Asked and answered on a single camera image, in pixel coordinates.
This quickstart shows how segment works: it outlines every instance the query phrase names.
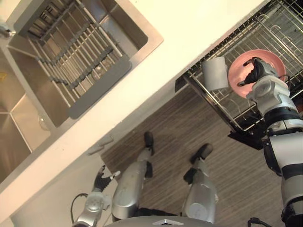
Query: wire dish rack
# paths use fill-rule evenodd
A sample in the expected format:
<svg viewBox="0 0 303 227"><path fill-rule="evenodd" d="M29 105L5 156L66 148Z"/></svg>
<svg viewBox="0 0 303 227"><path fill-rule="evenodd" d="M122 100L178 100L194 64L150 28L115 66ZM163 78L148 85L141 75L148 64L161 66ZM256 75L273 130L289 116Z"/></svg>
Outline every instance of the wire dish rack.
<svg viewBox="0 0 303 227"><path fill-rule="evenodd" d="M36 60L76 119L131 63L80 0L52 0L27 31Z"/></svg>
<svg viewBox="0 0 303 227"><path fill-rule="evenodd" d="M213 48L205 57L182 75L182 78L230 126L230 137L257 149L266 126L256 104L238 96L231 88L208 91L203 86L201 62L224 56L228 68L242 53L264 49L275 53L283 61L289 76L292 100L302 102L303 94L303 1L272 0L229 37Z"/></svg>

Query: wooden floor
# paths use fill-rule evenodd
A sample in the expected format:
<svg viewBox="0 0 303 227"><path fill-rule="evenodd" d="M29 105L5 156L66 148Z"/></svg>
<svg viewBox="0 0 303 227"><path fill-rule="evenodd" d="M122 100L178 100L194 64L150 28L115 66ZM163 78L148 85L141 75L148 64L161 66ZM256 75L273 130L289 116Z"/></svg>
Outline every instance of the wooden floor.
<svg viewBox="0 0 303 227"><path fill-rule="evenodd" d="M245 227L250 217L258 217L271 226L284 226L281 178L268 169L263 151L228 138L228 126L190 88L102 155L111 171L123 171L136 159L144 146L145 131L154 135L154 176L145 181L141 207L180 213L189 190L183 181L190 168L188 160L201 145L212 143L214 151L206 164L219 196L215 223L222 227Z"/></svg>

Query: black cable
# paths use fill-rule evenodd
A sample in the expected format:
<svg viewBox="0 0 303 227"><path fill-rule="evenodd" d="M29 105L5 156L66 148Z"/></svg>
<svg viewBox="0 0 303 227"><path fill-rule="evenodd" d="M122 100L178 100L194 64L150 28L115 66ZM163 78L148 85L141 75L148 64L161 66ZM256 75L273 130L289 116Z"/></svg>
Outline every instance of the black cable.
<svg viewBox="0 0 303 227"><path fill-rule="evenodd" d="M86 193L80 193L80 194L78 194L74 199L73 199L73 201L71 202L71 223L72 224L74 224L74 215L72 214L72 207L73 207L73 205L74 205L74 202L76 201L76 199L78 198L78 197L80 197L80 196L84 196L85 198L87 198L87 196L88 196L88 194L86 194Z"/></svg>

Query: white countertop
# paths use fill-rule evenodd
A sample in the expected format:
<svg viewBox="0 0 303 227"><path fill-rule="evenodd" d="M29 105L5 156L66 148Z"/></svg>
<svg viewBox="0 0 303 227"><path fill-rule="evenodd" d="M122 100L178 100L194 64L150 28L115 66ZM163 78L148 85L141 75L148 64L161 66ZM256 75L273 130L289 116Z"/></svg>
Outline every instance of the white countertop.
<svg viewBox="0 0 303 227"><path fill-rule="evenodd" d="M264 4L263 0L130 1L162 35L163 43L0 194L0 223Z"/></svg>

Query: silver leg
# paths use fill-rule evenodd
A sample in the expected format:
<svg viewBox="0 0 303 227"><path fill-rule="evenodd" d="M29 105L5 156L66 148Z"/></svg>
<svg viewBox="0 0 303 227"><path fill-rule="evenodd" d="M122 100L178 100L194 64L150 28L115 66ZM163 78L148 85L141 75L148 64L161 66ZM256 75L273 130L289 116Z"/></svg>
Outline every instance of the silver leg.
<svg viewBox="0 0 303 227"><path fill-rule="evenodd" d="M191 170L194 175L182 216L214 223L218 197L214 184L209 180L204 160L197 158Z"/></svg>
<svg viewBox="0 0 303 227"><path fill-rule="evenodd" d="M139 198L151 155L151 148L143 149L137 161L124 171L121 179L118 181L112 202L112 214L115 218L125 219L133 217L138 210Z"/></svg>

